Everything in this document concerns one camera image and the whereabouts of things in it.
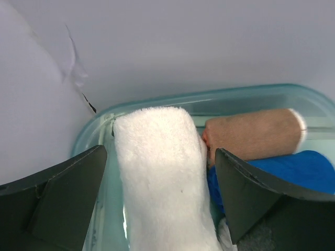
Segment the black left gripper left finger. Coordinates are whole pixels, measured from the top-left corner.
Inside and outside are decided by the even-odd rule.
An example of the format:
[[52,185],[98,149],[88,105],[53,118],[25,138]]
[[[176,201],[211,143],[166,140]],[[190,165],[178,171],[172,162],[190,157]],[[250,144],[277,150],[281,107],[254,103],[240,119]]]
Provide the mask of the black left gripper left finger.
[[97,145],[1,185],[1,250],[82,250],[106,161]]

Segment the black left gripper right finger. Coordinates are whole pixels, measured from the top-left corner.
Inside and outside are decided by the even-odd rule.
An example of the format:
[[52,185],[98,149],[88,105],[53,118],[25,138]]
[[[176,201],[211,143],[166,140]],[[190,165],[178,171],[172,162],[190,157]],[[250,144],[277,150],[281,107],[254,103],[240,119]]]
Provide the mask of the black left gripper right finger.
[[216,173],[238,250],[334,250],[334,195],[304,188],[216,150]]

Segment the white terry towel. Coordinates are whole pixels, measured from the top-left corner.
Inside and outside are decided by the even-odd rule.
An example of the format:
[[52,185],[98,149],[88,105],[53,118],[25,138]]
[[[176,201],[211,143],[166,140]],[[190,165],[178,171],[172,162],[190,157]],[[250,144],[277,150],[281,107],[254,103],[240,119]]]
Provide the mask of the white terry towel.
[[130,250],[220,250],[210,213],[207,148],[183,108],[114,123]]

